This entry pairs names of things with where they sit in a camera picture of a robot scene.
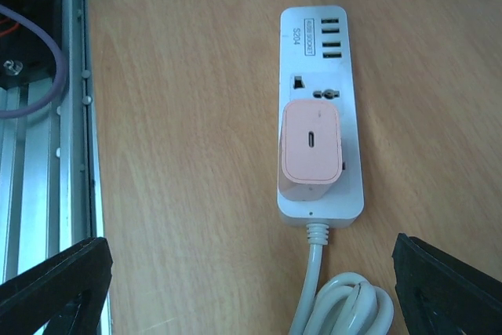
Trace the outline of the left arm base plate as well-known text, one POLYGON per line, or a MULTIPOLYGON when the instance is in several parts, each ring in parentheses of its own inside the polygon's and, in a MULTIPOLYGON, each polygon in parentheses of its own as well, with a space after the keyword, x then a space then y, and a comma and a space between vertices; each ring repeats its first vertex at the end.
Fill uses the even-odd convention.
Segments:
MULTIPOLYGON (((1 0, 61 43, 61 0, 1 0)), ((1 87, 11 89, 54 75, 49 47, 30 29, 1 14, 1 87)))

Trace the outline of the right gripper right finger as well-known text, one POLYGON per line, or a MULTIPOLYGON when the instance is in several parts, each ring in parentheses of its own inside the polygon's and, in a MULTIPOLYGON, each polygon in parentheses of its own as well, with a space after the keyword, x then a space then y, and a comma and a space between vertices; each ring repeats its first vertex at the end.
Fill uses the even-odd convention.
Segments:
POLYGON ((410 334, 500 334, 501 282, 400 233, 395 291, 410 334))

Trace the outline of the white power strip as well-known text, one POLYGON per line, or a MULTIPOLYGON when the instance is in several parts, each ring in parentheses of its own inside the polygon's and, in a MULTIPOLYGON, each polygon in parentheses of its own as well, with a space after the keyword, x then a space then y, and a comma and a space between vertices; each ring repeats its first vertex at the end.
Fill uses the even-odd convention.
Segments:
POLYGON ((338 5, 282 12, 277 170, 287 224, 345 228, 363 211, 349 29, 338 5))

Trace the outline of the pink charger plug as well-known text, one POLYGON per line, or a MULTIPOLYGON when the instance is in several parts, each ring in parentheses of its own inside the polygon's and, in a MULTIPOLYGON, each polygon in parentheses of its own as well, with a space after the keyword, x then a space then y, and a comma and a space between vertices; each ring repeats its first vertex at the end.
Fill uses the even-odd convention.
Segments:
POLYGON ((286 199, 320 199, 342 174, 340 113, 327 100, 290 101, 282 112, 278 190, 286 199))

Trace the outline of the aluminium rail frame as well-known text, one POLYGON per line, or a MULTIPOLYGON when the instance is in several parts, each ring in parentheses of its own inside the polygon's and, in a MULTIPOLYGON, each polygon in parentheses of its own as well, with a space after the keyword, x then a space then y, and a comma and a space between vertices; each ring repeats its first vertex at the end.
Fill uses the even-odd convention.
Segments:
MULTIPOLYGON (((61 0, 61 43, 1 4, 50 49, 54 75, 1 87, 1 285, 105 237, 88 0, 61 0)), ((96 334, 112 331, 108 292, 96 334)))

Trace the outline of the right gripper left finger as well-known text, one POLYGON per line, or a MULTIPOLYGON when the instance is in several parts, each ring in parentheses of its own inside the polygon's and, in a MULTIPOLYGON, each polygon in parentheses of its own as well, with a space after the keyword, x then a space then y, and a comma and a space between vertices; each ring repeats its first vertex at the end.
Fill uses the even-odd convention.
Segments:
POLYGON ((96 334, 113 260, 87 238, 1 285, 1 333, 96 334))

